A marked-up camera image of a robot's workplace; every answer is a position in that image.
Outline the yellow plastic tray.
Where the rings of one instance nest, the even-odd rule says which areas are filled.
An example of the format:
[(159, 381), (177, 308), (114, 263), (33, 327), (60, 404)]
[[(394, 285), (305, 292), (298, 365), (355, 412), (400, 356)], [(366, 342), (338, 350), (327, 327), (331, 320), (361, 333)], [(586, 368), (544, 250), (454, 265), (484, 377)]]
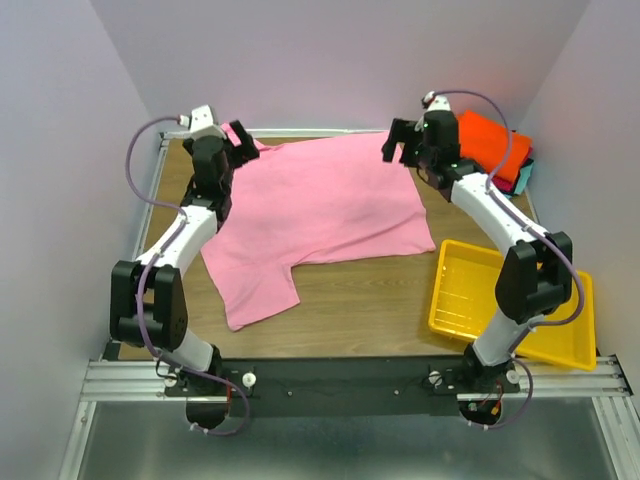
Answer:
[[(503, 257), (499, 251), (447, 239), (442, 242), (431, 306), (431, 331), (449, 338), (474, 341), (488, 326), (497, 303), (494, 288)], [(585, 303), (572, 323), (539, 327), (516, 349), (520, 356), (558, 367), (592, 371), (596, 368), (594, 288), (581, 271)]]

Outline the orange folded t shirt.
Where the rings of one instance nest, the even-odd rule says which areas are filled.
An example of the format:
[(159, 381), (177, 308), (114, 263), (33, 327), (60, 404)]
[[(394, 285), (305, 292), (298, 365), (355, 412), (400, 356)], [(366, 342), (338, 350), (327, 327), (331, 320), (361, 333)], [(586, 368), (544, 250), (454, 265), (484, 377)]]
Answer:
[[(457, 120), (461, 156), (475, 160), (487, 173), (490, 173), (503, 160), (506, 152), (506, 129), (471, 110), (459, 114)], [(511, 154), (515, 154), (517, 159), (522, 158), (530, 148), (533, 149), (533, 140), (530, 137), (513, 133), (508, 160)]]

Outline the pink t shirt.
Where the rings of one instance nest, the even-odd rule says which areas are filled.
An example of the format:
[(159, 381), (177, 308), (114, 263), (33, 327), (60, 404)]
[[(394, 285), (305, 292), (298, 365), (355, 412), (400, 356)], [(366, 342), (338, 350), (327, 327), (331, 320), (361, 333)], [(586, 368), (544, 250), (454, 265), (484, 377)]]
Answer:
[(237, 331), (300, 302), (292, 270), (432, 252), (426, 210), (384, 132), (261, 145), (236, 170), (232, 208), (201, 250), (228, 327)]

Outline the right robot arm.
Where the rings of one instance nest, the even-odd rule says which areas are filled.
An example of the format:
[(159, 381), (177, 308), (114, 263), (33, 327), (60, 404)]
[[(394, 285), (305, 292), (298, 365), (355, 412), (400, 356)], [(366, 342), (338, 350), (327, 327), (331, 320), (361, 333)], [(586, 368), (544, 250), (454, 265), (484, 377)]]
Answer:
[(528, 334), (569, 301), (576, 278), (572, 241), (531, 221), (474, 159), (462, 155), (450, 110), (427, 111), (419, 120), (393, 119), (381, 152), (385, 162), (397, 159), (424, 172), (427, 185), (471, 217), (503, 256), (496, 312), (451, 376), (471, 391), (483, 391), (506, 373)]

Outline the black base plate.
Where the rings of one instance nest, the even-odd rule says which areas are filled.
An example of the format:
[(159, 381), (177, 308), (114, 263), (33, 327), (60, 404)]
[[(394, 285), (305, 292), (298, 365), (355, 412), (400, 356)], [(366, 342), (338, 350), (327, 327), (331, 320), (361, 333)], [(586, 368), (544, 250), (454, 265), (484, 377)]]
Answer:
[(470, 402), (487, 419), (503, 395), (520, 390), (511, 364), (476, 379), (463, 364), (460, 355), (226, 358), (221, 382), (180, 371), (164, 393), (185, 399), (188, 420), (211, 428), (244, 416), (457, 416)]

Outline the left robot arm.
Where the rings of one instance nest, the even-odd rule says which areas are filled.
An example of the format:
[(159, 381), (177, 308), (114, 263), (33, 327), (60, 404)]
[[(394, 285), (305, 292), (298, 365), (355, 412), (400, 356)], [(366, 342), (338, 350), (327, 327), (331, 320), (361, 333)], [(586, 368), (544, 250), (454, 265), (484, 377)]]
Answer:
[(109, 330), (112, 339), (146, 348), (154, 358), (186, 372), (188, 384), (209, 395), (229, 382), (221, 376), (219, 349), (188, 327), (183, 276), (229, 216), (235, 170), (258, 158), (259, 150), (238, 120), (228, 128), (203, 114), (177, 121), (189, 128), (182, 147), (193, 174), (179, 204), (149, 200), (151, 206), (171, 208), (176, 217), (147, 251), (114, 265)]

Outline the teal folded t shirt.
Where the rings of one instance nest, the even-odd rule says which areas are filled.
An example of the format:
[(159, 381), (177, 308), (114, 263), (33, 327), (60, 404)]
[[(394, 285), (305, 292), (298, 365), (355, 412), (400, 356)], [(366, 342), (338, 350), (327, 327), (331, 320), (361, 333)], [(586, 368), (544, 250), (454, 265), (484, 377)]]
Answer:
[(524, 193), (525, 188), (528, 185), (529, 179), (531, 177), (533, 167), (535, 161), (532, 158), (528, 158), (524, 164), (521, 166), (518, 176), (514, 184), (511, 185), (510, 189), (505, 192), (505, 195), (508, 198), (513, 198), (516, 196), (520, 196)]

